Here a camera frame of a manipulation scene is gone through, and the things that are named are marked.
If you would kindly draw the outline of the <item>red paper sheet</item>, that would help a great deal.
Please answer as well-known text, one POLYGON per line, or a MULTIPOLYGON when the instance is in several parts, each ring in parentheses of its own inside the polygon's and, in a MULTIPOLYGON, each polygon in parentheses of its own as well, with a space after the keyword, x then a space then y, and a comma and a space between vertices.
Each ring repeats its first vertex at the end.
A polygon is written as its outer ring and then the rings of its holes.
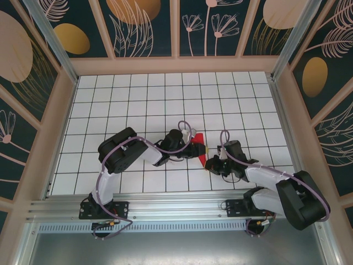
POLYGON ((201 165, 204 167, 206 163, 205 139, 203 133, 196 133, 195 137, 191 139, 194 148, 194 156, 198 157, 201 165))

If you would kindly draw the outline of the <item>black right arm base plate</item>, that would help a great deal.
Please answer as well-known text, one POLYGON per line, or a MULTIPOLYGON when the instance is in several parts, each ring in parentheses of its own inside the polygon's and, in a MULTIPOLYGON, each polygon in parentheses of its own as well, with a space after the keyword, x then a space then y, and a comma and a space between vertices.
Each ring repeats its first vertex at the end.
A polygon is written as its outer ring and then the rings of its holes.
POLYGON ((230 217, 266 217, 273 212, 257 209, 254 204, 244 199, 228 199, 225 201, 227 216, 230 217))

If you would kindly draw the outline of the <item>aluminium mounting rail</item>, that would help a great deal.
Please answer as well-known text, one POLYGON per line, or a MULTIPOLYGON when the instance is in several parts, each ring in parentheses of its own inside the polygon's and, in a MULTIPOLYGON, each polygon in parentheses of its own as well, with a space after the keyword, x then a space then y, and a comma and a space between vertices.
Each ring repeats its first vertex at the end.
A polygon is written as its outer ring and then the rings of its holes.
MULTIPOLYGON (((203 192, 122 193, 115 201, 129 202, 128 218, 133 221, 181 221, 226 219, 224 201, 242 199, 243 190, 203 192)), ((83 195, 50 196, 32 201, 25 214, 27 221, 78 221, 83 195)))

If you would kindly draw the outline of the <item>aluminium table side rail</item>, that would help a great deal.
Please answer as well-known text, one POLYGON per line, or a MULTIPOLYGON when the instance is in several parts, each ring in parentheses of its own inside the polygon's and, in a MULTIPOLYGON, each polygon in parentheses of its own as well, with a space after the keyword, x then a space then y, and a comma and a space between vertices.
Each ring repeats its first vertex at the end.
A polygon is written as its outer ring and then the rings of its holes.
POLYGON ((292 175, 294 175, 299 171, 305 170, 305 166, 303 164, 303 159, 299 153, 299 147, 296 143, 296 138, 290 123, 288 113, 284 105, 284 101, 282 100, 280 91, 278 90, 278 86, 276 82, 271 80, 268 83, 269 83, 270 92, 274 101, 274 105, 282 126, 284 137, 287 143, 290 158, 293 163, 294 172, 292 175))

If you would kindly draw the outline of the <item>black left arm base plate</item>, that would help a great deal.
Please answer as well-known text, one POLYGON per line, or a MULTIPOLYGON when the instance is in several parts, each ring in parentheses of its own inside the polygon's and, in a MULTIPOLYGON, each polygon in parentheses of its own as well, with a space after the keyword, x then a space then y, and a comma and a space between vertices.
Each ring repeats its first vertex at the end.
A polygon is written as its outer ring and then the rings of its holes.
MULTIPOLYGON (((115 202, 111 201, 105 205, 105 208, 114 214, 115 217, 127 219, 129 212, 128 202, 115 202)), ((80 220, 99 220, 99 219, 113 219, 113 216, 106 213, 102 207, 95 201, 81 202, 78 218, 80 220)))

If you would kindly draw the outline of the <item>aluminium frame post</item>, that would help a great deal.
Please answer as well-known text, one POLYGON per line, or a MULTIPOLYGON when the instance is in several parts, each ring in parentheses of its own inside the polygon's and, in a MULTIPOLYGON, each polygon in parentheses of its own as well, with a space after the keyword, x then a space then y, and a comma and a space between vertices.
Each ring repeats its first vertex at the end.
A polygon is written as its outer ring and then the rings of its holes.
POLYGON ((58 58, 63 69, 68 74, 70 80, 74 83, 74 85, 76 85, 78 82, 78 75, 76 70, 74 69, 66 51, 64 50, 56 33, 54 32, 53 27, 42 12, 40 5, 36 0, 23 0, 23 2, 28 11, 32 14, 34 21, 38 25, 44 37, 47 39, 49 45, 53 49, 54 54, 58 58))
POLYGON ((270 77, 273 82, 279 80, 283 70, 285 69, 290 57, 294 53, 296 47, 302 40, 307 31, 312 19, 316 15, 322 0, 308 0, 300 14, 295 26, 293 27, 290 36, 288 37, 284 48, 282 49, 279 58, 277 59, 270 77))

